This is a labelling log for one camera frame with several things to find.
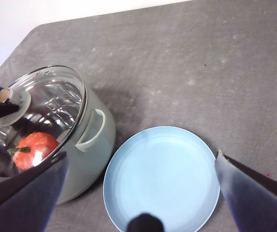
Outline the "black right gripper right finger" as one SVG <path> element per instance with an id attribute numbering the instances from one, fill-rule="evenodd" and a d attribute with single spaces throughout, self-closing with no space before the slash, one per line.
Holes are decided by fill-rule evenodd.
<path id="1" fill-rule="evenodd" d="M 277 232 L 277 181 L 218 150 L 221 192 L 241 232 Z"/>

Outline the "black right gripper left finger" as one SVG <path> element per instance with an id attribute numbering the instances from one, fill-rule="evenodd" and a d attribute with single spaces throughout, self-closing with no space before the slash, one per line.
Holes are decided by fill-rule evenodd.
<path id="1" fill-rule="evenodd" d="M 43 232 L 68 170 L 66 152 L 0 183 L 0 232 Z"/>

